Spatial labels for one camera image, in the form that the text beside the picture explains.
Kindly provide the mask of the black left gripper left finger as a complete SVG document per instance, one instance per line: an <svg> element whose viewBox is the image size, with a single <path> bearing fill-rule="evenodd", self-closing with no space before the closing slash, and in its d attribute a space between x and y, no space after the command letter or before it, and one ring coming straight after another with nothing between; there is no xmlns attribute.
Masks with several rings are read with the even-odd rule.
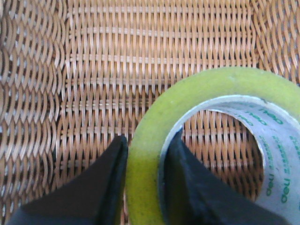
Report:
<svg viewBox="0 0 300 225"><path fill-rule="evenodd" d="M10 225L118 225L128 158L125 136L113 139L88 169L54 192L21 206Z"/></svg>

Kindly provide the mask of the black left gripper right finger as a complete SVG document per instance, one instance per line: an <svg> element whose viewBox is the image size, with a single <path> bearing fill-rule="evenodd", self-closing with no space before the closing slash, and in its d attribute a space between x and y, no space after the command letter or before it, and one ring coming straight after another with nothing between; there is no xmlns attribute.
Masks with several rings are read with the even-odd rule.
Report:
<svg viewBox="0 0 300 225"><path fill-rule="evenodd" d="M213 175L181 139L170 142L164 163L164 216L169 225L287 225Z"/></svg>

